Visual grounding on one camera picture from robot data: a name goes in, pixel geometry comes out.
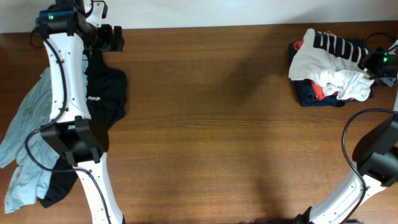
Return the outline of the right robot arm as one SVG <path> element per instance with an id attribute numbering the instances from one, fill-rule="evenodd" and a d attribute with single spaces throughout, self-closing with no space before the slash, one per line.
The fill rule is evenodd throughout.
<path id="1" fill-rule="evenodd" d="M 366 113 L 385 113 L 389 117 L 365 134 L 349 157 L 346 150 L 348 129 L 357 117 Z M 350 171 L 324 201 L 308 207 L 293 223 L 352 223 L 351 216 L 363 202 L 397 183 L 396 144 L 397 102 L 391 110 L 370 108 L 352 115 L 341 135 L 341 149 Z"/>

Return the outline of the red folded shirt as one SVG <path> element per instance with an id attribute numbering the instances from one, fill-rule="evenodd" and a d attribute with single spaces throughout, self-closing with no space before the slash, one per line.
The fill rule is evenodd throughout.
<path id="1" fill-rule="evenodd" d="M 290 65 L 289 78 L 311 80 L 314 90 L 321 96 L 337 93 L 339 100 L 353 99 L 352 95 L 343 93 L 357 71 L 360 55 L 351 42 L 334 34 L 308 29 Z"/>

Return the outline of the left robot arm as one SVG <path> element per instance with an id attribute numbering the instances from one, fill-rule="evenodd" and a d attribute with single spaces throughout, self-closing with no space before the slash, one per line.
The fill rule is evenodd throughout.
<path id="1" fill-rule="evenodd" d="M 107 12 L 104 1 L 56 1 L 40 11 L 34 32 L 49 58 L 52 105 L 49 123 L 33 133 L 78 175 L 93 223 L 124 223 L 108 175 L 108 131 L 91 118 L 82 72 L 84 51 L 123 49 L 121 28 L 103 23 Z"/>

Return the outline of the navy folded garment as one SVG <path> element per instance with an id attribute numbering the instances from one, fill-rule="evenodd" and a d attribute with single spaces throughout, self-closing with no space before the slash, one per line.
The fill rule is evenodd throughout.
<path id="1" fill-rule="evenodd" d="M 347 41 L 351 42 L 354 47 L 361 47 L 364 48 L 364 40 L 363 39 L 346 39 Z M 289 66 L 291 65 L 295 55 L 297 54 L 298 50 L 301 48 L 303 41 L 296 41 L 292 42 L 288 46 L 289 51 Z M 303 107 L 321 107 L 321 106 L 332 106 L 332 107 L 343 107 L 347 103 L 351 102 L 359 102 L 358 100 L 348 99 L 348 100 L 338 100 L 337 93 L 334 93 L 331 96 L 321 96 L 320 92 L 314 90 L 313 86 L 315 84 L 311 80 L 299 80 L 293 81 L 294 88 L 297 92 L 298 101 L 301 106 Z M 371 91 L 368 98 L 373 98 L 373 87 L 376 86 L 372 84 Z"/>

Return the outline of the light blue-grey shirt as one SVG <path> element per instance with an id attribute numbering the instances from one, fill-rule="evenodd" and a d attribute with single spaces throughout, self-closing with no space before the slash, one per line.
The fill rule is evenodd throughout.
<path id="1" fill-rule="evenodd" d="M 1 143 L 1 167 L 5 168 L 13 161 L 17 163 L 4 198 L 5 213 L 15 212 L 37 201 L 48 208 L 63 200 L 76 182 L 75 172 L 53 174 L 41 169 L 25 149 L 27 135 L 48 123 L 51 102 L 51 72 L 47 67 L 22 100 Z"/>

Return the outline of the black t-shirt white logo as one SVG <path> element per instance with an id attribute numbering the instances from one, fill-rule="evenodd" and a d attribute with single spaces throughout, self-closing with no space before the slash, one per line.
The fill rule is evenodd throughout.
<path id="1" fill-rule="evenodd" d="M 103 53 L 99 50 L 85 52 L 88 67 L 84 74 L 87 76 L 86 104 L 92 120 L 110 129 L 117 121 L 126 115 L 127 78 L 118 69 L 106 65 Z M 49 189 L 39 202 L 44 208 L 63 200 L 71 191 L 77 179 L 77 173 L 53 173 L 50 178 Z"/>

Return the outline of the white t-shirt black print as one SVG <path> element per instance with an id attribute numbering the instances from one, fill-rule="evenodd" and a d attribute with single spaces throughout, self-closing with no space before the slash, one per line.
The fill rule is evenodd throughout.
<path id="1" fill-rule="evenodd" d="M 292 81 L 310 80 L 324 96 L 365 101 L 374 83 L 361 65 L 368 49 L 334 34 L 308 29 L 289 68 Z"/>

